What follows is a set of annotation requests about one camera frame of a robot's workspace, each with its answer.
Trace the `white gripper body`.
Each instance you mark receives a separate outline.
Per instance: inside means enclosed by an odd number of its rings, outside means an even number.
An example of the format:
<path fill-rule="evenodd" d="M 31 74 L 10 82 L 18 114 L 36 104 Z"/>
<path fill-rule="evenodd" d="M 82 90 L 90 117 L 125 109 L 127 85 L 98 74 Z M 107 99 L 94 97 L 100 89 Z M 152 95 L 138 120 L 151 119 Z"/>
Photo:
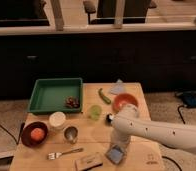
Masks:
<path fill-rule="evenodd" d="M 118 146 L 123 152 L 126 151 L 130 144 L 131 136 L 124 134 L 116 129 L 113 129 L 110 135 L 110 146 Z"/>

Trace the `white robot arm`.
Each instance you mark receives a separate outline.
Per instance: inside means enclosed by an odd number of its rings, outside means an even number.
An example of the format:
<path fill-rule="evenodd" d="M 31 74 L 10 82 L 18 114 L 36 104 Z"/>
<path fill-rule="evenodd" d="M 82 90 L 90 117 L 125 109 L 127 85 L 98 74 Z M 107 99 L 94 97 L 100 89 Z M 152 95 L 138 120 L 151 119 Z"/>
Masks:
<path fill-rule="evenodd" d="M 139 118 L 133 104 L 124 105 L 111 121 L 111 144 L 126 149 L 132 136 L 142 137 L 196 155 L 196 126 Z"/>

